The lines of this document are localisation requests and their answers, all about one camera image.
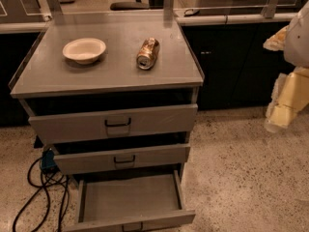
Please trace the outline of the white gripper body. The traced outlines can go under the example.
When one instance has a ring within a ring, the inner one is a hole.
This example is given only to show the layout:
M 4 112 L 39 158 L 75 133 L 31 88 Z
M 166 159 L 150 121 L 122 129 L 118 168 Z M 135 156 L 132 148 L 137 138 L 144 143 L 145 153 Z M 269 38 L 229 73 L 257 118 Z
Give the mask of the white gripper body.
M 303 6 L 287 28 L 284 58 L 294 66 L 309 67 L 309 4 Z

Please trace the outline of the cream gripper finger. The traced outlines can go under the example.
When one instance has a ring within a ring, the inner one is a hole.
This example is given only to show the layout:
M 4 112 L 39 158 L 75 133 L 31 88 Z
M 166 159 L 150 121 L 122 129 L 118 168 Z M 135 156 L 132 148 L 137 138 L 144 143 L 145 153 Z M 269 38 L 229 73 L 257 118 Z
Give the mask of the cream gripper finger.
M 270 132 L 286 129 L 308 104 L 309 69 L 296 67 L 289 74 L 280 73 L 267 107 L 265 129 Z
M 272 35 L 270 38 L 268 38 L 264 42 L 263 48 L 271 51 L 283 50 L 285 46 L 286 34 L 287 34 L 287 26 L 283 27 L 274 35 Z

